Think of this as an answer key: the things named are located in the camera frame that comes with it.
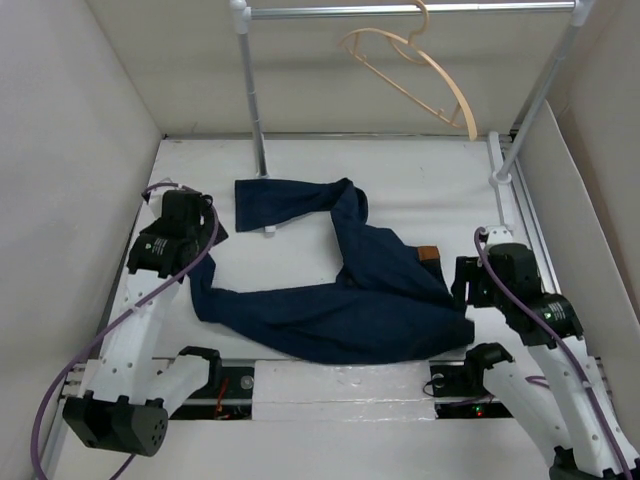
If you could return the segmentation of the dark blue denim trousers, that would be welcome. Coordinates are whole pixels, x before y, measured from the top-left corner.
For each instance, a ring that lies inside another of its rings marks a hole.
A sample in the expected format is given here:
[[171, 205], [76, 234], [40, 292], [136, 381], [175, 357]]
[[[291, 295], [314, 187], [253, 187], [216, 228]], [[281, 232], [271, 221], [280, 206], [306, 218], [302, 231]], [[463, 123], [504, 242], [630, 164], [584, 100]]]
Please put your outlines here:
[[334, 282], [236, 292], [214, 286], [216, 263], [205, 257], [189, 274], [198, 320], [326, 365], [425, 360], [474, 342], [475, 325], [456, 306], [439, 261], [368, 225], [367, 196], [350, 179], [235, 183], [237, 232], [316, 212], [329, 213], [343, 260]]

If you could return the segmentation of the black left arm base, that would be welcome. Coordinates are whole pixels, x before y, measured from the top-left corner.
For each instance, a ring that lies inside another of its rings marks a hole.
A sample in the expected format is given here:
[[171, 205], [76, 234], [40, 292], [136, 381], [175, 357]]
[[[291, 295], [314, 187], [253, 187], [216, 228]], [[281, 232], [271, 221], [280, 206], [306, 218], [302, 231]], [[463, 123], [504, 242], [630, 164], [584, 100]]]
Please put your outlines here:
[[170, 417], [171, 420], [250, 420], [255, 385], [253, 365], [224, 365], [216, 388], [192, 394]]

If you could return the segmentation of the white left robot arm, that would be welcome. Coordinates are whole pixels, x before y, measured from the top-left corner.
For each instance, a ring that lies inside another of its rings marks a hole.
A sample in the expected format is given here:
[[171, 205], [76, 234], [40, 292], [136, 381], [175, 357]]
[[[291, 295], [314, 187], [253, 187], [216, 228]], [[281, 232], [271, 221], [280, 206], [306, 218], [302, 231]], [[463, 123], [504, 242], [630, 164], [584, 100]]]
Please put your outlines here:
[[111, 324], [100, 364], [84, 394], [67, 401], [63, 418], [88, 448], [154, 456], [170, 417], [193, 394], [222, 387], [214, 349], [186, 346], [163, 370], [153, 354], [182, 281], [226, 237], [213, 199], [190, 189], [164, 192], [155, 220], [133, 242], [125, 298]]

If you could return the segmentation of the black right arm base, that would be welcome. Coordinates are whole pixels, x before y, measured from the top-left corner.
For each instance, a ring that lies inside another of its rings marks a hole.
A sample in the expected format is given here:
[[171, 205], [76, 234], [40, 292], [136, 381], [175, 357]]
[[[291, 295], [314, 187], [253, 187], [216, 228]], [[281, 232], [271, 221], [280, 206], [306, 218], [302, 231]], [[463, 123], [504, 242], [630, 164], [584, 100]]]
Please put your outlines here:
[[508, 419], [511, 412], [461, 362], [429, 364], [430, 378], [423, 393], [434, 400], [437, 420]]

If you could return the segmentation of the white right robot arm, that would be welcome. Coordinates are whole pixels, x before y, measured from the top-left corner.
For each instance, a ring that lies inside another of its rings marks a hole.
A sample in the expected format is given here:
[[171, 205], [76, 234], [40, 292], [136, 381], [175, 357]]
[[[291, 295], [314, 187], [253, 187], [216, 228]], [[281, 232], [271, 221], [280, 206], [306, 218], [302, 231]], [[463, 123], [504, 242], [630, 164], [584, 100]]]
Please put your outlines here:
[[491, 244], [456, 261], [452, 286], [462, 306], [497, 309], [542, 372], [530, 380], [497, 342], [466, 353], [462, 381], [496, 397], [541, 453], [552, 479], [636, 479], [639, 452], [621, 428], [570, 301], [544, 290], [532, 250]]

